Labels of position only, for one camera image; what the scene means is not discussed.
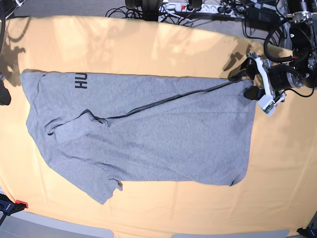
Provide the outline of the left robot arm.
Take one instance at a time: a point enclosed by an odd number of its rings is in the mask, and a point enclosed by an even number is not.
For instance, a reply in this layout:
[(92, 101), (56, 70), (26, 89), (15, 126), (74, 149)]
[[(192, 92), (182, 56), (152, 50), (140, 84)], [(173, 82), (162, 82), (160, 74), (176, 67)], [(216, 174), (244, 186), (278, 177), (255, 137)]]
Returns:
[[(317, 3), (314, 0), (289, 0), (288, 12), (269, 31), (264, 41), (265, 58), (254, 52), (248, 53), (246, 60), (228, 75), (228, 80), (238, 82), (243, 77), (250, 80), (260, 78), (260, 85), (253, 85), (244, 92), (244, 97), (256, 100), (262, 109), (272, 109), (283, 102), (286, 91), (295, 91), (306, 86), (317, 86)], [(268, 49), (273, 33), (284, 24), (289, 24), (288, 35), (292, 55), (275, 57)]]

